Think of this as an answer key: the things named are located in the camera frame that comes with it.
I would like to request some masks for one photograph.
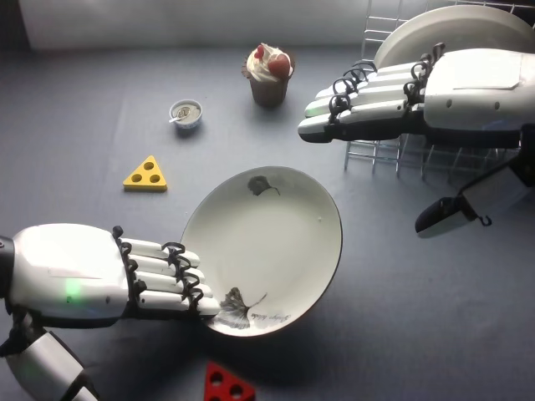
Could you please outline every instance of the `yellow triangle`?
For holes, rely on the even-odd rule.
[[[150,190],[164,192],[167,183],[154,156],[149,156],[123,181],[126,190]]]

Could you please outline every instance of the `triangle with holes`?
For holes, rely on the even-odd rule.
[[[149,156],[123,181],[125,190],[149,190],[164,192],[167,183],[154,156]]]
[[[213,362],[208,363],[204,401],[253,401],[254,388]]]

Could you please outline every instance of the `red triangle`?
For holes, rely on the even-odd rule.
[[[204,385],[204,401],[253,401],[254,388],[233,374],[208,363]]]

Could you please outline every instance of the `white robotic hand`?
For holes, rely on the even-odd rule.
[[[357,63],[318,93],[298,127],[312,143],[410,133],[425,135],[432,145],[521,147],[519,156],[466,185],[456,198],[424,211],[415,227],[423,237],[468,221],[489,226],[487,214],[507,209],[535,185],[535,54],[489,48],[443,54],[444,48],[439,43],[417,63],[383,69]]]
[[[82,363],[43,327],[108,327],[120,318],[200,319],[217,315],[199,258],[175,242],[121,238],[90,226],[29,227],[0,237],[0,298],[13,315],[0,346],[35,399],[96,400]]]

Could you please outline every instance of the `brown cupcake liner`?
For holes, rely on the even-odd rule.
[[[284,101],[286,98],[286,91],[288,89],[288,81],[293,77],[293,73],[295,72],[295,57],[285,50],[281,50],[290,57],[292,74],[287,79],[282,79],[277,82],[257,81],[249,73],[249,71],[247,71],[247,57],[245,57],[245,60],[243,61],[242,75],[249,79],[249,83],[251,84],[252,98],[258,105],[262,107],[277,107]]]

